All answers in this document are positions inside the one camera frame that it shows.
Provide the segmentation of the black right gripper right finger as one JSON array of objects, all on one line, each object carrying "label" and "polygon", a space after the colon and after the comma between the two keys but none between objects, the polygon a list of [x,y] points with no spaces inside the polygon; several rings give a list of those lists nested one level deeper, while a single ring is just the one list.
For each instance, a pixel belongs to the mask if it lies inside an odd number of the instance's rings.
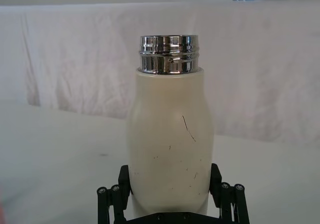
[{"label": "black right gripper right finger", "polygon": [[219,209],[219,219],[223,224],[248,223],[245,187],[239,183],[231,186],[223,182],[220,170],[215,163],[211,165],[209,192],[216,208]]}]

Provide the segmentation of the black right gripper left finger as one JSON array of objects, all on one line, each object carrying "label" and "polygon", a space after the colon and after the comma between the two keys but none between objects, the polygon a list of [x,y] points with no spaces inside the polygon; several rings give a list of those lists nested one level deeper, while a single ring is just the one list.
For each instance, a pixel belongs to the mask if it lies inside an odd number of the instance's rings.
[{"label": "black right gripper left finger", "polygon": [[110,189],[102,186],[96,191],[97,194],[97,223],[110,224],[110,207],[113,207],[114,224],[126,224],[124,210],[127,209],[128,199],[131,193],[129,166],[120,168],[118,184]]}]

